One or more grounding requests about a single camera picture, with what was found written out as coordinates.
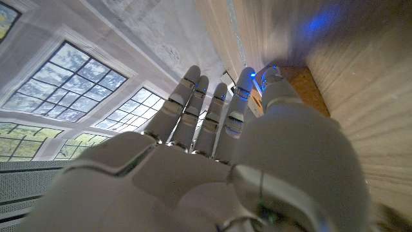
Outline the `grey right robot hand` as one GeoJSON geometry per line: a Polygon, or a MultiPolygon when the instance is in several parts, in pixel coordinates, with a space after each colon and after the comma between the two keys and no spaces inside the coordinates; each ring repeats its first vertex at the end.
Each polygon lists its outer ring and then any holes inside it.
{"type": "Polygon", "coordinates": [[[369,193],[350,141],[274,66],[264,114],[244,123],[245,68],[226,121],[199,133],[186,79],[144,131],[86,149],[19,231],[366,231],[369,193]]]}

